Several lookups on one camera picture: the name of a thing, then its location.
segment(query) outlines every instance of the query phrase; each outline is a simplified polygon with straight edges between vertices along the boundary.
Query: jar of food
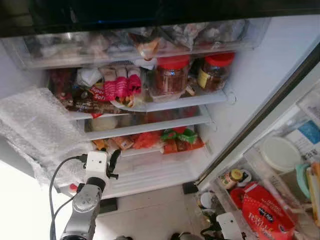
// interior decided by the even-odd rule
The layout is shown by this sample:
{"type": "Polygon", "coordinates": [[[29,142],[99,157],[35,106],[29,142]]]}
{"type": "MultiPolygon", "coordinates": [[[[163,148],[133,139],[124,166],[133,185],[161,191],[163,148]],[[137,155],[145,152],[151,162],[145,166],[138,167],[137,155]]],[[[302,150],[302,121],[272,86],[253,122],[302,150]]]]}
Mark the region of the jar of food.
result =
{"type": "Polygon", "coordinates": [[[231,71],[234,52],[206,56],[204,64],[199,69],[198,84],[207,92],[223,89],[231,71]]]}
{"type": "Polygon", "coordinates": [[[155,88],[159,95],[183,92],[187,87],[189,56],[161,57],[157,59],[155,88]]]}
{"type": "Polygon", "coordinates": [[[237,168],[226,172],[224,175],[220,176],[220,181],[225,189],[231,189],[234,187],[238,181],[243,177],[243,172],[237,168]]]}

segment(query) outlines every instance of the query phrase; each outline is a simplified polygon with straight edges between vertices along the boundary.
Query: bubble wrap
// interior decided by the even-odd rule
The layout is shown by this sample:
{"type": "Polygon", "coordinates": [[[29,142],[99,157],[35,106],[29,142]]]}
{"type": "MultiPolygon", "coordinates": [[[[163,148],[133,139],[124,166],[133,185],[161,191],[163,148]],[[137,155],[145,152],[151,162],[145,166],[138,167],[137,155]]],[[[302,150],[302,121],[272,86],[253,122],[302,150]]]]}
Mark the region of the bubble wrap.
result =
{"type": "MultiPolygon", "coordinates": [[[[33,167],[40,184],[47,184],[56,167],[68,157],[86,154],[93,145],[68,111],[47,88],[35,88],[0,100],[0,134],[33,167]]],[[[66,162],[55,185],[83,182],[78,160],[66,162]]]]}

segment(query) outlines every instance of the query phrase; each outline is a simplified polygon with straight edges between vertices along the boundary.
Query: blue label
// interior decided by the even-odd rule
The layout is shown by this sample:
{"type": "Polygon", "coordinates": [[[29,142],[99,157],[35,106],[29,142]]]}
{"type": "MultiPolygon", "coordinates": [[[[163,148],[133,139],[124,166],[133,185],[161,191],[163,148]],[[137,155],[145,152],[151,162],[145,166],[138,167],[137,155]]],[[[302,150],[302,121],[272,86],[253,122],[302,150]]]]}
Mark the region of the blue label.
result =
{"type": "Polygon", "coordinates": [[[320,129],[313,121],[306,122],[298,130],[313,144],[320,142],[320,129]]]}

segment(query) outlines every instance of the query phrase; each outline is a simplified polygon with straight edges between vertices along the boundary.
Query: yellow lid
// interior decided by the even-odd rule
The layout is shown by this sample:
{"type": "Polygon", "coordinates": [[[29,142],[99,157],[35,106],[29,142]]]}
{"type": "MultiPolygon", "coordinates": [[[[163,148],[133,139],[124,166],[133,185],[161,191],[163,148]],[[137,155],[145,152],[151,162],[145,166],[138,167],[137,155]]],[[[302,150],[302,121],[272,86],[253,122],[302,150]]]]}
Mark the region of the yellow lid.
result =
{"type": "Polygon", "coordinates": [[[242,179],[243,177],[243,172],[237,168],[235,169],[232,169],[231,170],[231,177],[236,180],[236,181],[239,181],[242,179]]]}

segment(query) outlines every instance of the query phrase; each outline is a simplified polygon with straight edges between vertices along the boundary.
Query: glass jar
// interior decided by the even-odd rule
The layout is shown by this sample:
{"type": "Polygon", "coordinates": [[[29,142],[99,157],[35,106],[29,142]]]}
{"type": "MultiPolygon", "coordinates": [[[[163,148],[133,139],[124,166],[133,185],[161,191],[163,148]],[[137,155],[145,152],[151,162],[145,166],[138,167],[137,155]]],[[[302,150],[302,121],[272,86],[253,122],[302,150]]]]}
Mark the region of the glass jar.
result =
{"type": "Polygon", "coordinates": [[[158,58],[155,72],[157,94],[173,95],[184,91],[188,82],[188,70],[188,55],[158,58]]]}
{"type": "Polygon", "coordinates": [[[223,89],[230,75],[234,58],[234,52],[206,56],[198,73],[199,86],[207,92],[223,89]]]}

